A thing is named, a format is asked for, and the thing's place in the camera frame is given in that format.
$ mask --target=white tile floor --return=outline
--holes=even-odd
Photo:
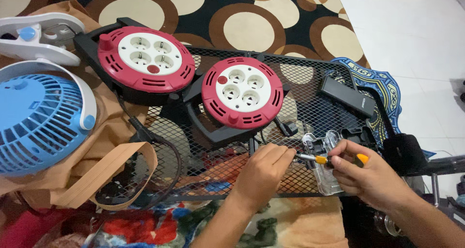
[[[464,154],[465,10],[456,0],[341,1],[371,67],[400,87],[400,130],[425,150]],[[457,182],[439,176],[441,197],[456,197]]]

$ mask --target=blue patterned mat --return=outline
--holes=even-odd
[[[388,72],[380,72],[359,66],[346,57],[334,58],[331,61],[348,66],[351,69],[355,84],[358,86],[370,87],[378,92],[394,128],[394,132],[400,133],[398,118],[402,112],[402,107],[400,107],[400,89],[394,78]],[[387,138],[387,132],[377,107],[375,107],[375,114],[370,119],[370,125],[372,126],[376,142],[378,145],[382,145],[383,141]],[[436,154],[435,152],[425,150],[423,150],[423,153],[427,158]]]

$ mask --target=screwdriver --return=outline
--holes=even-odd
[[[317,164],[326,165],[329,168],[334,168],[334,166],[331,164],[331,156],[326,158],[326,157],[319,156],[319,155],[302,154],[302,153],[298,153],[295,156],[301,159],[314,161]],[[363,168],[363,166],[368,162],[368,159],[369,159],[368,156],[359,153],[353,157],[352,163],[360,168]]]

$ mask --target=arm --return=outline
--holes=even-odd
[[[363,168],[350,163],[358,153],[369,157]],[[389,215],[417,246],[464,247],[464,231],[417,196],[375,151],[342,140],[328,155],[341,188]]]
[[[234,188],[192,248],[235,247],[253,215],[273,197],[296,151],[267,144],[250,157]]]

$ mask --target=red knob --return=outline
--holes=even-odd
[[[235,124],[239,120],[239,114],[236,111],[229,113],[228,120],[230,123]]]
[[[103,51],[110,51],[114,48],[110,36],[108,34],[101,34],[99,40],[99,49]]]

